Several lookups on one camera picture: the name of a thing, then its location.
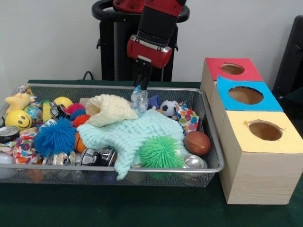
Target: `yellow plush toy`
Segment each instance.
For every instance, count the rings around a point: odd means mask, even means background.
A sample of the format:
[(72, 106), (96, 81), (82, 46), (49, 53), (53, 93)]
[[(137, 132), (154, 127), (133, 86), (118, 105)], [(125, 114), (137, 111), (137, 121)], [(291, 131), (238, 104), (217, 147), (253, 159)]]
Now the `yellow plush toy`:
[(9, 104), (8, 109), (6, 110), (6, 113), (10, 113), (13, 110), (23, 110), (24, 107), (29, 105), (30, 97), (27, 93), (17, 93), (14, 96), (7, 97), (4, 99), (4, 101)]

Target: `green spiky ball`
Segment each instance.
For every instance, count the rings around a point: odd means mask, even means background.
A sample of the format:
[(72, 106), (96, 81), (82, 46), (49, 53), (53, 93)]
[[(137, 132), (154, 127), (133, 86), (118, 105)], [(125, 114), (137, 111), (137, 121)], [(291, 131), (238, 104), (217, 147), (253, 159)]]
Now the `green spiky ball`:
[[(176, 153), (180, 147), (177, 140), (168, 136), (158, 136), (146, 141), (140, 150), (142, 165), (146, 168), (183, 168), (184, 159)], [(172, 173), (150, 173), (159, 180), (166, 179)]]

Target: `yellow ball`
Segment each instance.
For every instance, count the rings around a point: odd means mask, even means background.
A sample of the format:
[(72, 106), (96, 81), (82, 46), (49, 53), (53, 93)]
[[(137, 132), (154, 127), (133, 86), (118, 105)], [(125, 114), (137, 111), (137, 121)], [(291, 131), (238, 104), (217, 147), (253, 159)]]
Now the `yellow ball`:
[(66, 97), (59, 97), (59, 98), (56, 98), (54, 100), (54, 102), (57, 104), (57, 105), (63, 105), (65, 108), (68, 108), (70, 105), (72, 105), (72, 101), (69, 99), (69, 98), (66, 98)]
[(19, 127), (19, 130), (22, 131), (32, 126), (32, 118), (23, 110), (13, 110), (7, 115), (5, 125)]

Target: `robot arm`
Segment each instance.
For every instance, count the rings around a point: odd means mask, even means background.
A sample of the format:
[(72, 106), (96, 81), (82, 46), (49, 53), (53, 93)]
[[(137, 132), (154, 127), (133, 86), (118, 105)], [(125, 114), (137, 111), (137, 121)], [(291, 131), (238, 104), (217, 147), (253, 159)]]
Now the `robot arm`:
[(145, 0), (137, 35), (127, 45), (127, 55), (139, 63), (135, 87), (146, 90), (152, 68), (163, 69), (170, 60), (169, 39), (186, 0)]

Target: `crumpled plastic bottle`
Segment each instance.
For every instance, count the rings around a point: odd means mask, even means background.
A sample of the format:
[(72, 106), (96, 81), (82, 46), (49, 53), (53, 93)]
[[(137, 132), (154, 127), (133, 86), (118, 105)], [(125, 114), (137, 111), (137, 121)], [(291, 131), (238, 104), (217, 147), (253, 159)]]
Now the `crumpled plastic bottle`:
[(140, 116), (146, 112), (148, 106), (147, 91), (141, 90), (141, 86), (138, 85), (132, 93), (132, 108)]

